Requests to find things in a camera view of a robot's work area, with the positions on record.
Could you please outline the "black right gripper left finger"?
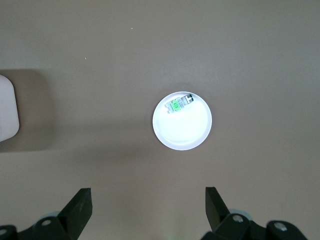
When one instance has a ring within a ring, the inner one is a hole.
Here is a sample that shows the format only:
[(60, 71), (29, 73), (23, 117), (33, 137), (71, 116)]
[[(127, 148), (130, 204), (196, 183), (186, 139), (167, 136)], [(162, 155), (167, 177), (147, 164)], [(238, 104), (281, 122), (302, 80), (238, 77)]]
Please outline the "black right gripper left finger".
[(34, 240), (77, 240), (92, 216), (90, 188), (80, 189), (57, 214), (42, 218), (32, 227)]

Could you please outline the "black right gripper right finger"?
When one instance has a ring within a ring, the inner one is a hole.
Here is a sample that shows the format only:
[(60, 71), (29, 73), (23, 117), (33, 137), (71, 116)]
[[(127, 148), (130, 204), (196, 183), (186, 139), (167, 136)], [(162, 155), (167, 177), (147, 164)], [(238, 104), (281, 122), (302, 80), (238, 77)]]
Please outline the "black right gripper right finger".
[(205, 213), (211, 231), (203, 240), (265, 239), (265, 228), (241, 213), (231, 213), (215, 187), (205, 188)]

